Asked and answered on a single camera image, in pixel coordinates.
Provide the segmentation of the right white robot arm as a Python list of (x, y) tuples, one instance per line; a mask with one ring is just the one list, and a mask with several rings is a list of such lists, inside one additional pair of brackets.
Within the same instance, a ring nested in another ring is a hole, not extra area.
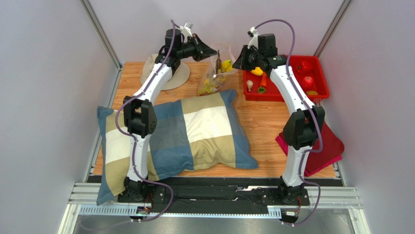
[(276, 85), (288, 107), (290, 117), (283, 128), (288, 156), (278, 185), (278, 199), (290, 204), (305, 194), (305, 163), (315, 143), (322, 144), (325, 110), (316, 107), (302, 90), (290, 65), (291, 56), (278, 54), (274, 34), (248, 35), (251, 40), (232, 67), (244, 71), (259, 67)]

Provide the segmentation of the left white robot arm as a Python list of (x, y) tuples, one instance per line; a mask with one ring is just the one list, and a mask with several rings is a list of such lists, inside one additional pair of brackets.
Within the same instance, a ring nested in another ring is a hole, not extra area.
[(124, 193), (130, 199), (142, 202), (149, 195), (147, 153), (150, 137), (157, 126), (153, 104), (163, 86), (172, 78), (182, 59), (191, 57), (198, 62), (217, 54), (217, 50), (206, 45), (189, 29), (169, 29), (149, 78), (132, 97), (124, 98), (121, 110), (131, 141), (130, 165), (124, 179)]

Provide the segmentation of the clear zip top bag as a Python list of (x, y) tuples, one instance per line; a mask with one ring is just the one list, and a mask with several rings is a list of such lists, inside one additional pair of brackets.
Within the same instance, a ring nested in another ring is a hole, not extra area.
[(235, 74), (237, 70), (233, 68), (236, 61), (230, 44), (217, 42), (212, 45), (212, 49), (217, 54), (209, 58), (209, 66), (201, 78), (197, 89), (197, 96), (206, 96), (219, 92), (229, 76)]

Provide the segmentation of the brown longan cluster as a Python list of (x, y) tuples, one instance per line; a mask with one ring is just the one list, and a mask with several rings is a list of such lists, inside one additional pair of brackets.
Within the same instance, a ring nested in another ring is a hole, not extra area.
[(217, 92), (224, 84), (226, 77), (222, 71), (222, 60), (220, 50), (217, 51), (217, 58), (214, 61), (214, 67), (211, 72), (208, 73), (206, 89), (209, 93)]

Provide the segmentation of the yellow banana bunch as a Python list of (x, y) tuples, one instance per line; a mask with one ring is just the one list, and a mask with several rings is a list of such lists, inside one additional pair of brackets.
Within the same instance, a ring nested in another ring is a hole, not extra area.
[[(228, 72), (230, 72), (232, 70), (232, 62), (231, 62), (231, 60), (230, 59), (228, 59), (228, 60), (225, 60), (224, 62), (222, 62), (222, 71), (223, 71), (223, 73), (228, 73)], [(209, 94), (211, 94), (211, 93), (209, 93), (208, 91), (207, 91), (207, 89), (206, 89), (206, 83), (207, 83), (207, 79), (208, 79), (208, 73), (207, 73), (207, 78), (205, 79), (205, 81), (204, 81), (204, 83), (203, 83), (203, 88), (202, 88), (202, 90), (201, 90), (201, 92), (200, 92), (200, 95), (201, 96), (204, 96), (204, 95), (209, 95)]]

